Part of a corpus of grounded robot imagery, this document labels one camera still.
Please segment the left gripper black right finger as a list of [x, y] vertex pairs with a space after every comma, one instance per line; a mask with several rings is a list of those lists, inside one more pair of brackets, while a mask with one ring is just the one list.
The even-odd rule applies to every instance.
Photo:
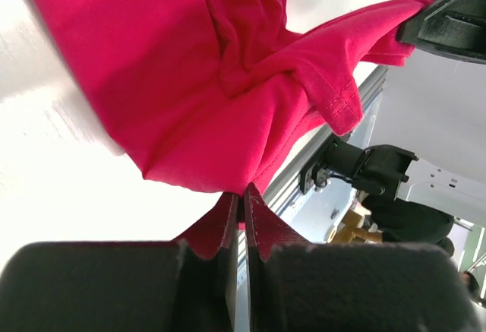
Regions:
[[244, 195], [252, 331], [479, 331], [453, 263], [427, 244], [314, 244]]

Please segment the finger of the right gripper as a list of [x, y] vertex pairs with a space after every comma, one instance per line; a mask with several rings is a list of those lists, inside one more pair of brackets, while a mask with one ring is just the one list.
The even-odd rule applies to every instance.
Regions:
[[433, 0], [402, 23], [397, 40], [464, 62], [485, 61], [485, 0]]

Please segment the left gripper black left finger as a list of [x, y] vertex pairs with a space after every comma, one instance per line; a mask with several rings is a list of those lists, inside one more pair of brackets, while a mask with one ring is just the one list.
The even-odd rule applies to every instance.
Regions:
[[1, 275], [3, 331], [231, 331], [238, 197], [172, 241], [35, 242]]

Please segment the pink t shirt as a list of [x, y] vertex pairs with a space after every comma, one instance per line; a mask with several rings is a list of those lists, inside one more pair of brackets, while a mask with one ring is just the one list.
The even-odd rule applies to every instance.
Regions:
[[356, 65], [401, 66], [399, 25], [430, 0], [391, 0], [307, 33], [287, 0], [33, 0], [109, 136], [145, 179], [264, 191], [293, 144], [363, 112]]

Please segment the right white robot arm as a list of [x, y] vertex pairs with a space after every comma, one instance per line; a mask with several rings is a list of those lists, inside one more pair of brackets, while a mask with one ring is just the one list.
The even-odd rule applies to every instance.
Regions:
[[[444, 58], [485, 63], [485, 0], [434, 0], [399, 26], [401, 43]], [[485, 186], [435, 166], [413, 152], [381, 144], [365, 149], [347, 138], [329, 136], [301, 171], [307, 181], [324, 188], [340, 179], [384, 200], [402, 200], [485, 223]]]

